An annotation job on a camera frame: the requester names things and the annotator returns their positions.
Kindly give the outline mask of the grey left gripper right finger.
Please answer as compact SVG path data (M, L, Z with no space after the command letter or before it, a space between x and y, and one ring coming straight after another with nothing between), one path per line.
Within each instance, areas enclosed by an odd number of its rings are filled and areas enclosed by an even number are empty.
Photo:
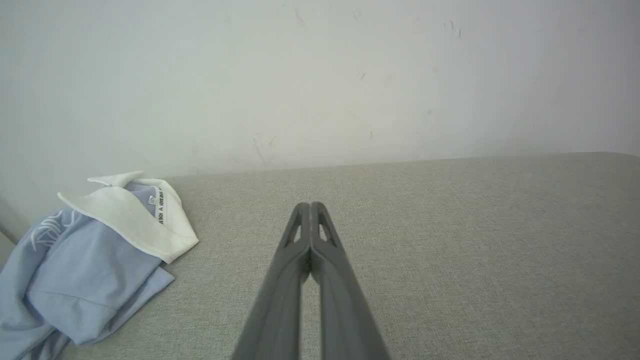
M319 286L321 358L390 360L386 343L321 202L310 205L311 275Z

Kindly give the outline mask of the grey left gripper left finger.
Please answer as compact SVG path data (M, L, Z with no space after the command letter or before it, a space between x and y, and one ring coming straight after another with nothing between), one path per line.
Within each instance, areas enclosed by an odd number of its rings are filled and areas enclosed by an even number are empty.
M310 272L310 230L310 203L298 203L238 337L233 360L299 360L301 288Z

